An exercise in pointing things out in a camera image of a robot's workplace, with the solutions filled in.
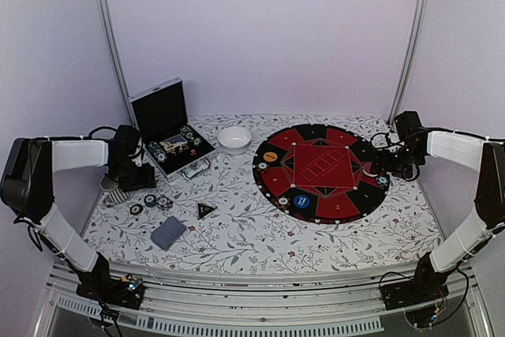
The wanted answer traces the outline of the blue card deck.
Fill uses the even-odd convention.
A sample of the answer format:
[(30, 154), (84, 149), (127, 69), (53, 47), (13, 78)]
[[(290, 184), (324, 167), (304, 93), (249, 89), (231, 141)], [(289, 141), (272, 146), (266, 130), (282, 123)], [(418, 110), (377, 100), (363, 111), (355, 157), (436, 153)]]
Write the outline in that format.
[(168, 251), (185, 231), (185, 224), (171, 216), (151, 233), (151, 241), (161, 250)]

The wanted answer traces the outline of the green chips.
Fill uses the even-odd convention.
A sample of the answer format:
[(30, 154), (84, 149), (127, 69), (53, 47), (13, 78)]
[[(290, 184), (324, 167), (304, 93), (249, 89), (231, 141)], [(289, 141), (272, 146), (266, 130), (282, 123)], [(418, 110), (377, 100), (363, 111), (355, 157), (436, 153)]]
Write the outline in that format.
[(376, 178), (376, 182), (380, 187), (387, 188), (389, 186), (389, 178), (385, 176), (379, 176)]

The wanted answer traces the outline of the red chips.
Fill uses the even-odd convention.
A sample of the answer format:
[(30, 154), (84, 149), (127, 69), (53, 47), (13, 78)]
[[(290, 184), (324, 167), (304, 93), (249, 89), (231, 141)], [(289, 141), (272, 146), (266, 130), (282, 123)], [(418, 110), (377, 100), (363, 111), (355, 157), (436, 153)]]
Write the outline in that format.
[(285, 210), (289, 207), (290, 200), (287, 197), (279, 197), (277, 203), (280, 209)]

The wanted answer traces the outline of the orange big blind button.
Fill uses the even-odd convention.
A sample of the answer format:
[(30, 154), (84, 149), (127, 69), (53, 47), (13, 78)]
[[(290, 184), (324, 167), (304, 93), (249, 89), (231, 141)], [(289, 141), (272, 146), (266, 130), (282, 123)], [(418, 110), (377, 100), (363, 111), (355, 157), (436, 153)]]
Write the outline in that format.
[(273, 163), (278, 159), (278, 155), (275, 152), (265, 152), (263, 159), (268, 163)]

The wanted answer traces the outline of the blue small blind button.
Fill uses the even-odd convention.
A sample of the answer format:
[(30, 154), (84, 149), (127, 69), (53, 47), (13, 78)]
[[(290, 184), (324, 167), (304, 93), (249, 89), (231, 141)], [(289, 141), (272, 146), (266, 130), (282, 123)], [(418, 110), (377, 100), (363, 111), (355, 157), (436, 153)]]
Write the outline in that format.
[(294, 206), (300, 209), (307, 208), (311, 203), (311, 200), (306, 195), (297, 195), (294, 197)]

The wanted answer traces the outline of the green poker chip stack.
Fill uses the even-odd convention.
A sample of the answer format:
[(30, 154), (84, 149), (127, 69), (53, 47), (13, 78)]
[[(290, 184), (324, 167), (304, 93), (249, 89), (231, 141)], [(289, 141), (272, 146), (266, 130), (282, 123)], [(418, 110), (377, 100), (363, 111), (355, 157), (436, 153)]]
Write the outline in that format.
[(157, 205), (157, 196), (155, 196), (153, 194), (148, 194), (144, 198), (144, 203), (145, 203), (145, 206), (148, 207), (148, 208), (155, 207)]

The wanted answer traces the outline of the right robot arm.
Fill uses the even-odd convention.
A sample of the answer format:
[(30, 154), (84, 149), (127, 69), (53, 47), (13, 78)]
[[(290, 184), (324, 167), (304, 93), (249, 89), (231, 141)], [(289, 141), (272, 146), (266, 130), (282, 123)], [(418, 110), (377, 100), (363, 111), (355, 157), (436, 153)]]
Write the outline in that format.
[(475, 256), (504, 229), (504, 141), (421, 124), (407, 110), (394, 120), (396, 142), (377, 148), (368, 175), (381, 185), (386, 175), (414, 180), (428, 167), (422, 185), (447, 238), (417, 263), (408, 295), (424, 302), (464, 260)]

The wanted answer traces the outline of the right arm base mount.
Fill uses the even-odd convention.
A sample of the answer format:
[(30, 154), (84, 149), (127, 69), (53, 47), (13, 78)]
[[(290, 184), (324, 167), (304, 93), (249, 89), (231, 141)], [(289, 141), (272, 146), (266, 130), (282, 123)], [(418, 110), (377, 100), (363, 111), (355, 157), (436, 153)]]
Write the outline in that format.
[(379, 292), (386, 310), (443, 300), (449, 294), (446, 284), (418, 285), (409, 278), (386, 284), (380, 282)]

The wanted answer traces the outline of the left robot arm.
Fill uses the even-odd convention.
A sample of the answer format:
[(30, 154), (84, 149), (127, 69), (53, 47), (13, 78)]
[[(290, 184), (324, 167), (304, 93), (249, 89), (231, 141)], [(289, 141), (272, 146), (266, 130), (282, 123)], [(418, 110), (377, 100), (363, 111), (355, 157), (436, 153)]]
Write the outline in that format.
[(120, 282), (110, 276), (107, 259), (76, 232), (61, 206), (72, 205), (73, 190), (62, 184), (70, 171), (107, 169), (106, 177), (122, 191), (154, 186), (153, 167), (144, 162), (144, 143), (131, 125), (113, 135), (95, 137), (18, 137), (11, 146), (1, 179), (1, 200), (77, 273), (101, 301), (111, 300)]

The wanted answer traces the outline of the red poker chip stack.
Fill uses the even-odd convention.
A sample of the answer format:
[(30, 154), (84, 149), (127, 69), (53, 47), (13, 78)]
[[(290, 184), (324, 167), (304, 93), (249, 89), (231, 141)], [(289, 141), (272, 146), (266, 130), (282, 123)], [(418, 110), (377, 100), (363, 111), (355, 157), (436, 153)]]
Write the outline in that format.
[(133, 204), (129, 212), (131, 215), (139, 215), (144, 210), (144, 207), (141, 204)]

